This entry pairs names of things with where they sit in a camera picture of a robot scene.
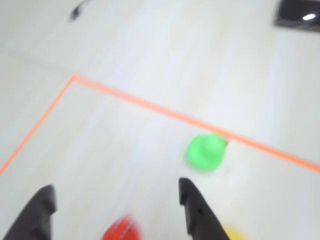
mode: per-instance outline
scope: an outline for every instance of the green object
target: green object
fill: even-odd
[[[214,134],[200,134],[186,150],[187,162],[200,171],[213,171],[223,161],[227,141]]]

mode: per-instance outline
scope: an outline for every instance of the green ball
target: green ball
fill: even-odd
[[[227,141],[215,134],[200,134],[186,150],[187,162],[197,170],[215,170],[223,161]]]

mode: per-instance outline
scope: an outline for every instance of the black device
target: black device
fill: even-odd
[[[230,240],[206,200],[188,178],[179,179],[187,233],[193,240]],[[52,185],[41,188],[26,204],[3,240],[51,240],[51,215],[57,210]]]
[[[274,23],[281,27],[320,31],[320,1],[280,0]]]
[[[205,198],[188,178],[179,179],[179,199],[184,206],[187,233],[193,240],[230,240]]]
[[[51,215],[57,210],[52,185],[36,192],[3,240],[51,240]]]

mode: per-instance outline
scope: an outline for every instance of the red object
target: red object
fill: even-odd
[[[102,240],[140,240],[137,224],[126,216],[109,227]]]

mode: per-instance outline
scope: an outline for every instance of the yellow object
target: yellow object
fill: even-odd
[[[225,232],[230,240],[246,240],[239,232],[235,231],[232,228],[226,228]]]

